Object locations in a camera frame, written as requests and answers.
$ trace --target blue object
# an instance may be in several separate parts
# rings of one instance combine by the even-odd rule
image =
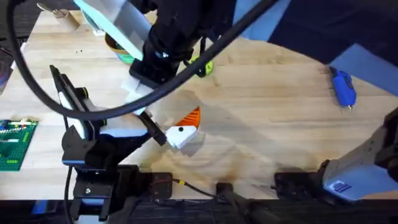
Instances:
[[[47,208],[47,200],[37,200],[32,209],[32,214],[34,215],[44,214],[46,208]]]
[[[356,92],[352,78],[347,73],[336,70],[333,67],[330,67],[330,72],[332,75],[333,88],[339,104],[351,109],[356,101]]]
[[[0,88],[6,85],[8,79],[10,78],[11,68],[0,61]]]
[[[0,120],[0,130],[7,129],[8,122],[10,122],[10,120]]]
[[[349,47],[330,66],[398,96],[398,67],[359,44]]]

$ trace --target wooden table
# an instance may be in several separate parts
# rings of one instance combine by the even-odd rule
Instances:
[[[41,13],[24,50],[34,77],[56,99],[53,64],[75,86],[87,87],[95,104],[123,104],[127,92],[120,86],[129,67],[103,37],[93,35],[80,12],[73,14],[82,25],[68,33],[51,14]],[[193,77],[152,109],[166,127],[200,105],[198,137],[181,151],[150,141],[123,163],[172,172],[208,192],[228,181],[245,197],[275,198],[269,187],[275,171],[317,170],[325,159],[338,158],[370,137],[398,106],[398,98],[354,78],[357,104],[352,112],[343,110],[322,64],[265,42],[238,39],[213,62],[210,76]],[[0,96],[0,107],[0,118],[40,121],[21,171],[0,172],[0,199],[61,199],[67,174],[61,162],[62,117],[34,96],[18,71]],[[174,185],[173,197],[203,198],[181,185]]]

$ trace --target black wire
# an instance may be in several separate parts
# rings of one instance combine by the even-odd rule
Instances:
[[[211,219],[213,220],[213,224],[217,224],[216,216],[214,214],[214,204],[215,203],[216,203],[216,200],[214,199],[213,203],[211,203]]]
[[[191,204],[189,204],[189,205],[186,205],[187,207],[194,207],[194,206],[204,205],[204,204],[210,203],[211,200],[207,200],[206,202],[197,202],[197,203],[188,202],[188,201],[185,201],[185,202],[186,202],[186,203],[191,203]]]
[[[180,183],[180,179],[173,179],[173,181],[176,182],[176,183]],[[218,199],[220,199],[220,200],[224,200],[224,201],[225,201],[225,199],[223,199],[222,197],[219,197],[219,196],[217,196],[217,195],[213,195],[213,194],[207,193],[207,192],[205,192],[205,191],[202,191],[202,190],[200,190],[199,188],[193,186],[192,184],[190,184],[190,183],[188,183],[188,182],[184,182],[184,186],[187,186],[187,187],[189,187],[190,189],[192,189],[192,190],[194,190],[194,191],[196,191],[196,192],[198,192],[198,193],[201,193],[201,194],[203,194],[203,195],[209,196],[209,197],[211,197],[211,198],[218,198]]]
[[[2,52],[4,52],[4,53],[8,54],[8,56],[11,56],[11,57],[12,57],[12,53],[11,53],[9,50],[5,49],[4,47],[1,47],[1,46],[0,46],[0,50],[1,50]]]
[[[174,209],[180,209],[180,210],[183,210],[184,208],[186,208],[186,206],[184,205],[183,202],[177,202],[175,205],[169,205],[169,204],[165,204],[165,203],[160,203],[160,202],[157,202],[155,200],[153,200],[152,202],[154,204],[160,206],[160,207],[165,207],[165,208],[174,208]],[[195,208],[193,206],[189,207],[189,210],[210,212],[210,210],[206,210],[204,208]]]
[[[63,117],[63,124],[65,125],[65,129],[68,131],[69,124],[68,124],[68,118],[66,116]]]
[[[68,224],[73,224],[72,217],[70,216],[69,212],[69,185],[70,185],[70,176],[72,175],[72,166],[69,166],[68,168],[68,175],[67,175],[67,181],[65,182],[65,191],[63,193],[63,206],[64,206],[64,211],[65,211],[65,216],[67,218],[67,223]]]
[[[14,30],[14,11],[17,5],[25,0],[9,0],[6,9],[6,27],[7,38],[11,42],[12,54],[14,60],[18,65],[18,69],[25,80],[28,87],[33,93],[50,109],[68,117],[81,119],[81,120],[101,120],[114,118],[135,110],[143,108],[152,104],[153,102],[165,97],[187,80],[189,80],[196,72],[205,67],[205,65],[218,55],[225,47],[227,47],[235,38],[237,38],[243,31],[246,30],[254,21],[256,21],[266,10],[268,10],[276,0],[262,0],[257,3],[248,13],[246,13],[234,26],[232,26],[224,35],[222,35],[212,46],[210,46],[197,60],[195,60],[184,71],[179,73],[171,81],[161,85],[152,93],[139,98],[131,103],[111,108],[103,111],[83,112],[78,110],[69,110],[58,104],[56,101],[43,91],[40,85],[36,82],[28,69],[26,62],[22,56],[19,44]]]
[[[138,205],[142,202],[142,199],[139,198],[137,199],[137,201],[134,202],[134,205],[132,206],[131,212],[129,214],[129,218],[131,218],[131,215],[134,213],[134,211],[136,210],[136,208],[138,207]]]
[[[178,179],[172,179],[172,180],[170,180],[170,181],[180,182],[180,180],[178,180]],[[212,201],[212,200],[208,200],[208,201],[206,201],[206,202],[198,202],[198,203],[194,203],[194,204],[191,204],[191,205],[186,205],[186,204],[185,204],[186,201],[185,201],[185,200],[182,200],[182,201],[180,201],[180,202],[175,202],[173,205],[170,205],[170,204],[166,204],[166,203],[159,203],[158,201],[154,200],[154,193],[153,193],[153,191],[151,191],[151,190],[150,190],[150,196],[151,196],[151,201],[152,201],[153,203],[157,204],[158,206],[161,206],[161,207],[168,207],[168,208],[178,208],[178,209],[184,209],[185,207],[189,207],[190,210],[192,210],[192,207],[199,206],[199,205],[204,205],[204,204],[209,203],[209,202]]]

